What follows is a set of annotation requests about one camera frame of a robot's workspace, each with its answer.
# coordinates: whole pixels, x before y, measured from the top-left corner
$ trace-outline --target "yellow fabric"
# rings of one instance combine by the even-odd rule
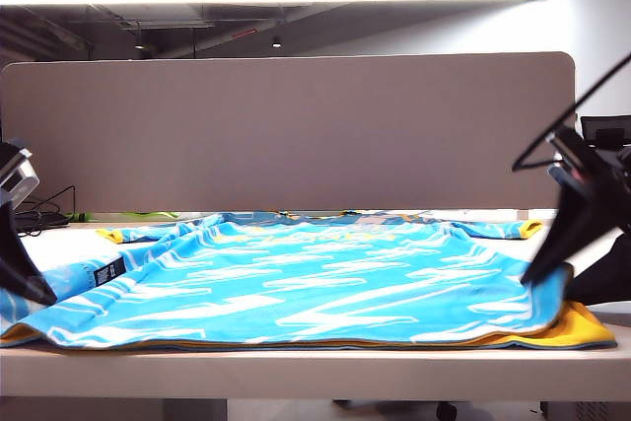
[[[529,219],[520,226],[520,236],[522,239],[529,239],[543,227],[541,221]]]
[[[97,229],[97,234],[111,240],[115,244],[122,244],[122,232],[119,230]]]

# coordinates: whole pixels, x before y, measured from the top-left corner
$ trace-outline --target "desk surface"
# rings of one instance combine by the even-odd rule
[[[527,243],[487,243],[527,257],[543,237],[541,233]],[[598,241],[573,262],[580,267],[595,261],[613,237]],[[42,243],[26,242],[34,256]],[[617,348],[585,351],[100,352],[61,350],[38,342],[0,349],[0,394],[631,401],[631,327],[609,328],[616,334]]]

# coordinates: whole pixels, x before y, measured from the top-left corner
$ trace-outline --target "black label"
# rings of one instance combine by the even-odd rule
[[[108,263],[106,266],[94,271],[95,282],[97,286],[101,286],[115,277],[122,275],[126,270],[122,257],[118,260]]]

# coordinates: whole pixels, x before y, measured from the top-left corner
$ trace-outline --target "folded shirt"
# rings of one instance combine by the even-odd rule
[[[587,310],[563,302],[567,268],[523,286],[526,261],[472,238],[523,239],[539,227],[384,213],[222,213],[102,230],[121,244],[155,243],[122,249],[122,268],[81,262],[85,279],[73,276],[75,267],[46,273],[55,291],[55,278],[72,284],[58,294],[63,301],[28,316],[11,320],[15,302],[0,301],[1,340],[42,336],[92,349],[614,344]]]

